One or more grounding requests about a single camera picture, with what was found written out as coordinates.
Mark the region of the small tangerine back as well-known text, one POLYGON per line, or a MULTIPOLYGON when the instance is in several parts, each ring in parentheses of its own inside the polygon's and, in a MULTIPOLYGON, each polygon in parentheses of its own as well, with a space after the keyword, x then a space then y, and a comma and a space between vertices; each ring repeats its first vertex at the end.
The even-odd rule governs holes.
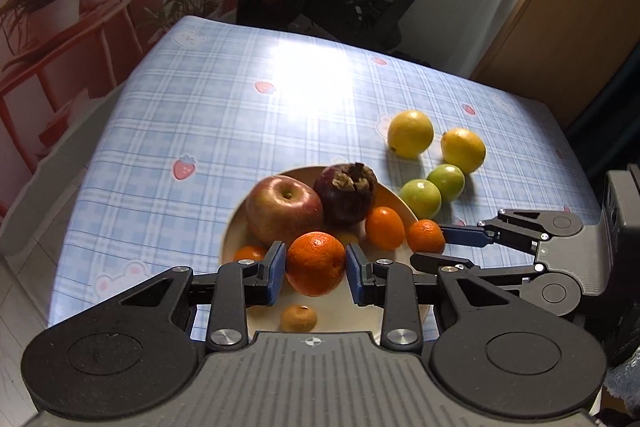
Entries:
POLYGON ((433 220, 419 220, 407 229, 407 244, 414 253, 442 254, 446 247, 444 233, 433 220))

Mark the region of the small orange kumquat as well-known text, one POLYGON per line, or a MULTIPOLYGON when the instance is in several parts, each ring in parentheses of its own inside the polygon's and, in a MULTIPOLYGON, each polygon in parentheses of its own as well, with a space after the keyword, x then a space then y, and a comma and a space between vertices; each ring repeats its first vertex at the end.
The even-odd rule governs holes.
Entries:
POLYGON ((262 245, 245 245, 235 251, 233 260, 252 260, 255 262, 259 262, 265 258, 266 252, 267 249, 262 245))

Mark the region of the orange tangerine front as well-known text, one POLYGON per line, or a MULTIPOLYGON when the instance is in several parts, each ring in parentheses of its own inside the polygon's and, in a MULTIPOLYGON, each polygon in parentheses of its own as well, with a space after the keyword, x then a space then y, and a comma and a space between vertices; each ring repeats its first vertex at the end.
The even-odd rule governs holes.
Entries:
POLYGON ((375 247, 394 251, 405 240, 405 225, 398 213, 390 207, 378 206, 371 210, 364 224, 367 238, 375 247))

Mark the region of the orange tangerine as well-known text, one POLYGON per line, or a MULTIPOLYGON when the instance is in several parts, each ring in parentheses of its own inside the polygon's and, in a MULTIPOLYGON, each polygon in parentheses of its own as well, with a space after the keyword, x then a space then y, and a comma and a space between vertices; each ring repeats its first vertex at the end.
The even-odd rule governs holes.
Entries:
POLYGON ((341 284, 345 270, 345 247, 328 233, 303 234, 286 252, 288 283, 304 296, 320 297, 334 291, 341 284))
POLYGON ((394 251, 405 240, 405 225, 398 213, 390 207, 378 206, 371 210, 364 224, 367 238, 375 247, 394 251))

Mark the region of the green apple front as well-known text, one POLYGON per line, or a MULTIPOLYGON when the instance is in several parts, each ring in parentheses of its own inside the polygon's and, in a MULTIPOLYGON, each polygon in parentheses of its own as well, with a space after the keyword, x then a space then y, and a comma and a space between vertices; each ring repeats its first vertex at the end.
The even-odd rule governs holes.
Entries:
POLYGON ((399 197, 419 220, 433 219, 442 207, 442 195, 437 186, 428 180, 413 179, 399 191, 399 197))

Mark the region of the green apple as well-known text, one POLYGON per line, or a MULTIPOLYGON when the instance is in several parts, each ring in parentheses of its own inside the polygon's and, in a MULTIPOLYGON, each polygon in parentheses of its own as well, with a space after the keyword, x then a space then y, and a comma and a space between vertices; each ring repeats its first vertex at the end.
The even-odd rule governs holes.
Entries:
POLYGON ((465 189, 465 175, 463 171, 450 164, 442 164, 433 169, 427 176, 427 180, 433 183, 446 202, 456 200, 465 189))
POLYGON ((437 186, 428 180, 413 179, 399 191, 399 197, 419 220, 433 219, 442 207, 442 195, 437 186))

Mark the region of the brown longan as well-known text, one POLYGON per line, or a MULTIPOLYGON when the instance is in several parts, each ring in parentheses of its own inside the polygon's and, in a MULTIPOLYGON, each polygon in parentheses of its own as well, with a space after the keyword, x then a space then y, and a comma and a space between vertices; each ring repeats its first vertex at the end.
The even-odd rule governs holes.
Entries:
POLYGON ((280 317, 280 329, 287 333, 308 333, 317 325, 318 315, 314 309, 303 305, 285 308, 280 317))

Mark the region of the red apple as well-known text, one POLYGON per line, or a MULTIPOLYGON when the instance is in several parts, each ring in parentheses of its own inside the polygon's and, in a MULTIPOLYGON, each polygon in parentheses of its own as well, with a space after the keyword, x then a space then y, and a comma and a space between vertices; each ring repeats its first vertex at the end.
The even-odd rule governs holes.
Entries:
POLYGON ((319 231, 322 202, 307 184, 290 176, 268 176, 245 199, 247 225, 258 241, 291 245, 297 237, 319 231))

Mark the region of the green apple back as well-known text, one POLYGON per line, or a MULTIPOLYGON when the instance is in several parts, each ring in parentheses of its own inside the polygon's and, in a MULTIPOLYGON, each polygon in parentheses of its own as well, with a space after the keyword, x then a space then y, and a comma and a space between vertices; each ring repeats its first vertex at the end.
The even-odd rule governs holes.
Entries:
POLYGON ((465 189, 465 175, 463 171, 450 164, 442 164, 433 169, 427 176, 427 180, 433 183, 446 202, 456 200, 465 189))

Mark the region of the dark purple mangosteen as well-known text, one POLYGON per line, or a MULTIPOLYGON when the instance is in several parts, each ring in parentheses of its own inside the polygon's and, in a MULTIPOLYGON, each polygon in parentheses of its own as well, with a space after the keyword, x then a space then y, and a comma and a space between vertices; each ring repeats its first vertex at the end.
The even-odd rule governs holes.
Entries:
POLYGON ((314 181, 324 222, 331 227, 352 227, 366 219, 373 208, 377 188, 378 178, 362 162, 326 167, 314 181))

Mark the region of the yellow orange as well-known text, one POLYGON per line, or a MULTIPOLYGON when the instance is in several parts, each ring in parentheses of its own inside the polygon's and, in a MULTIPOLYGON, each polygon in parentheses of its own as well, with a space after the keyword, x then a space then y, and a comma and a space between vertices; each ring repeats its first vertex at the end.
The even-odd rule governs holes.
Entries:
POLYGON ((434 139, 431 119, 418 110, 405 110, 390 122, 386 141, 388 148, 406 159, 418 158, 434 139))
POLYGON ((475 172, 486 158, 486 146, 480 137, 469 129, 454 128, 440 139, 442 159, 457 166, 465 174, 475 172))

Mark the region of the cream ceramic plate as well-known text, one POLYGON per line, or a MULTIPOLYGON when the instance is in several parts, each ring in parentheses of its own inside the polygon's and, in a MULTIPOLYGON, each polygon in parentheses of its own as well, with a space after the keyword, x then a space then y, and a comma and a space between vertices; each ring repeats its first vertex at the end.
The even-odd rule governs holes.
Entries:
POLYGON ((407 205, 389 188, 374 190, 369 219, 362 212, 351 225, 331 225, 330 207, 312 186, 320 167, 302 167, 267 176, 250 189, 224 232, 221 261, 265 257, 269 239, 293 247, 285 255, 285 274, 277 302, 247 311, 248 332, 360 332, 380 338, 383 311, 352 301, 346 275, 347 246, 361 248, 370 261, 387 258, 408 265, 412 251, 402 239, 416 222, 407 205))

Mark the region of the blue plaid tablecloth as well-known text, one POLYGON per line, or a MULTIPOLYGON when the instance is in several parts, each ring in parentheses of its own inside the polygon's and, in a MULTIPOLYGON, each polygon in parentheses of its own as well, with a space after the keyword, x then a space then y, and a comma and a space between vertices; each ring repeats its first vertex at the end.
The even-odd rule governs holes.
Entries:
POLYGON ((398 190, 438 163, 394 155, 406 109, 437 133, 474 131, 484 164, 438 214, 473 223, 549 209, 594 223, 600 207, 544 104, 332 41, 186 17, 142 60, 108 114, 70 217, 48 319, 61 322, 165 271, 219 265, 233 211, 261 179, 360 161, 398 190))

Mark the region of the wooden door panel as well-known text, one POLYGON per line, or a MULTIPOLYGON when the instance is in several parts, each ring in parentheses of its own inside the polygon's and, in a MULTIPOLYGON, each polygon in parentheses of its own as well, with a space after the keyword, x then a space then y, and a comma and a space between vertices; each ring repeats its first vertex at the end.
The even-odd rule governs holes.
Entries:
POLYGON ((570 124, 639 41, 639 0, 518 0, 473 70, 570 124))

